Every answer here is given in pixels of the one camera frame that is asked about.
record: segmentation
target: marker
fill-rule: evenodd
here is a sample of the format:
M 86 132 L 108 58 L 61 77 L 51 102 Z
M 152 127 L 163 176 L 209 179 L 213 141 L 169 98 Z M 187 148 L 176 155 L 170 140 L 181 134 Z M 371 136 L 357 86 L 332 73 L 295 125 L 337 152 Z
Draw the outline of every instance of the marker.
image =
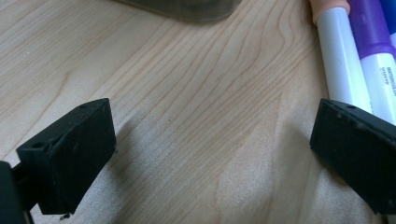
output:
M 318 27 L 329 97 L 372 112 L 351 31 L 347 0 L 310 0 Z
M 381 0 L 382 10 L 384 11 L 385 20 L 387 21 L 390 41 L 393 47 L 396 48 L 396 1 L 395 0 Z
M 353 35 L 373 114 L 396 125 L 395 48 L 379 0 L 348 0 Z

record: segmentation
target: purple marker cap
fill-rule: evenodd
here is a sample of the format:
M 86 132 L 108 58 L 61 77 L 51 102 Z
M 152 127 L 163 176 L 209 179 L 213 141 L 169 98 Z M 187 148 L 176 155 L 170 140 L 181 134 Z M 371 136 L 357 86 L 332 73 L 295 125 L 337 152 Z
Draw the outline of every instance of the purple marker cap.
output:
M 379 0 L 348 0 L 350 25 L 359 57 L 389 53 L 396 57 Z

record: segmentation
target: small hole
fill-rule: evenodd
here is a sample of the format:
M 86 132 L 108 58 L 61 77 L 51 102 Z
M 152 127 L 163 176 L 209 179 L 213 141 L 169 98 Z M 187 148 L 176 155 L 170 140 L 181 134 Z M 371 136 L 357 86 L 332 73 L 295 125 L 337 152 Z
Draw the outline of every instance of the small hole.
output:
M 32 145 L 32 147 L 38 148 L 38 147 L 43 147 L 44 145 L 46 145 L 46 143 L 44 143 L 44 142 L 38 142 L 38 143 L 34 143 L 34 144 Z

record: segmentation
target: textured black surface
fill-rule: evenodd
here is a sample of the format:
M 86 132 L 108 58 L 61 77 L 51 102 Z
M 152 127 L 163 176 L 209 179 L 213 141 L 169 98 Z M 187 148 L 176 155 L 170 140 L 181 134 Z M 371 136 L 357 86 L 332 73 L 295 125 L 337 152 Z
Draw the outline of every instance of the textured black surface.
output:
M 0 223 L 29 223 L 29 217 L 22 209 L 11 167 L 8 163 L 0 161 Z
M 74 213 L 116 147 L 108 99 L 80 105 L 17 148 L 44 215 Z
M 321 100 L 311 148 L 375 213 L 396 214 L 396 127 L 355 106 Z

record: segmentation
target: wooden table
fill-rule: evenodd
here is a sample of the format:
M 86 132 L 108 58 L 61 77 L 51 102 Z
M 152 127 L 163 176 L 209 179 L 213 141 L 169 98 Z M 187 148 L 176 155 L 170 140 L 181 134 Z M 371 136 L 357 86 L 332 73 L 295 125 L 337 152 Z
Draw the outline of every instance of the wooden table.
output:
M 118 153 L 69 219 L 381 223 L 310 150 L 327 97 L 306 0 L 190 23 L 110 0 L 0 0 L 0 159 L 109 98 Z

